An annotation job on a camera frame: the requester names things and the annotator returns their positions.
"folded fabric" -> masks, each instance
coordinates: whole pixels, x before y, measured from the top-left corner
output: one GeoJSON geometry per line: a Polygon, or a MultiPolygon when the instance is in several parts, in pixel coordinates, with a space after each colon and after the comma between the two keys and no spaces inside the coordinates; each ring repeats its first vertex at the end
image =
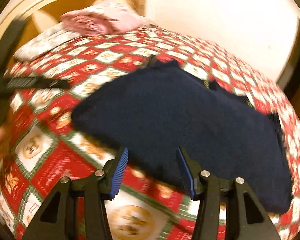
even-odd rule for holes
{"type": "Polygon", "coordinates": [[[72,122],[112,147],[127,147],[132,164],[179,188],[175,152],[183,146],[204,170],[244,178],[268,212],[285,213],[292,181],[279,118],[249,105],[175,60],[156,61],[104,84],[76,106],[72,122]]]}
{"type": "Polygon", "coordinates": [[[68,30],[83,36],[122,34],[145,23],[143,17],[113,0],[104,0],[85,9],[67,12],[60,19],[68,30]]]}
{"type": "Polygon", "coordinates": [[[33,61],[57,46],[80,37],[81,34],[64,28],[63,23],[45,30],[14,53],[13,57],[18,61],[33,61]]]}

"white patterned cloth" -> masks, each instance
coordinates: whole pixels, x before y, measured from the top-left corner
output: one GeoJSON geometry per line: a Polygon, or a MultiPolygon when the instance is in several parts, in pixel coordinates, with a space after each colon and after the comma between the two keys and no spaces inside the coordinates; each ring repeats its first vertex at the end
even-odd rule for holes
{"type": "Polygon", "coordinates": [[[21,62],[33,61],[59,45],[80,36],[78,32],[66,30],[63,23],[58,23],[17,49],[13,57],[21,62]]]}
{"type": "MultiPolygon", "coordinates": [[[[13,76],[43,75],[71,83],[68,91],[20,90],[11,100],[15,114],[10,141],[13,159],[2,163],[0,214],[16,239],[22,238],[37,208],[61,177],[85,178],[115,154],[73,130],[73,107],[104,83],[138,69],[151,54],[161,61],[174,58],[203,82],[216,79],[227,91],[246,95],[261,113],[278,113],[287,142],[293,201],[288,212],[269,217],[281,240],[292,240],[300,230],[300,121],[292,105],[273,81],[216,43],[162,28],[79,37],[33,62],[18,62],[8,69],[13,76]]],[[[80,208],[78,203],[78,233],[85,239],[84,205],[80,208]]],[[[199,203],[128,165],[119,194],[106,208],[115,239],[190,239],[199,203]],[[136,217],[142,218],[141,226],[130,223],[136,217]]],[[[224,239],[225,230],[226,205],[222,204],[218,240],[224,239]]]]}

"black handle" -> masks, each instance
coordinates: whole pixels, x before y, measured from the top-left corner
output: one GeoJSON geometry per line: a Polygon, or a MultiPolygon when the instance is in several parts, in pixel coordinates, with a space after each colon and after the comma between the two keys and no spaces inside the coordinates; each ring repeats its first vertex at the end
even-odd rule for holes
{"type": "Polygon", "coordinates": [[[35,216],[32,218],[23,240],[69,240],[66,231],[67,209],[71,180],[63,177],[45,198],[35,216]]]}
{"type": "Polygon", "coordinates": [[[13,20],[0,39],[0,77],[3,77],[28,20],[13,20]]]}
{"type": "Polygon", "coordinates": [[[95,173],[88,177],[84,189],[85,223],[88,240],[112,240],[106,216],[104,200],[100,197],[99,181],[103,176],[97,177],[95,173]]]}
{"type": "Polygon", "coordinates": [[[268,213],[242,178],[227,202],[226,240],[280,240],[268,213]]]}
{"type": "Polygon", "coordinates": [[[220,211],[220,182],[219,179],[209,174],[204,177],[201,174],[201,183],[206,186],[203,199],[200,200],[197,221],[195,223],[192,240],[217,239],[220,211]]]}

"white wall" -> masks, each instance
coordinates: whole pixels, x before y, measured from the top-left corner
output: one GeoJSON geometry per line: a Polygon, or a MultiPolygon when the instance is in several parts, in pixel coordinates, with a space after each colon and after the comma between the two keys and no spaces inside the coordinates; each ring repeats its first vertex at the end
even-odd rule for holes
{"type": "Polygon", "coordinates": [[[274,81],[300,17],[293,0],[147,0],[146,10],[161,27],[215,41],[274,81]]]}

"pink cloth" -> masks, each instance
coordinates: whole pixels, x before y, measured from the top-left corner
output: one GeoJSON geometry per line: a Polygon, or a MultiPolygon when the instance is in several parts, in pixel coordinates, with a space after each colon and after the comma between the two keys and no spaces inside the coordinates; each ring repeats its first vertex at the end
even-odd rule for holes
{"type": "Polygon", "coordinates": [[[144,24],[143,17],[113,0],[105,0],[81,10],[67,12],[61,16],[66,29],[83,36],[123,34],[144,24]]]}

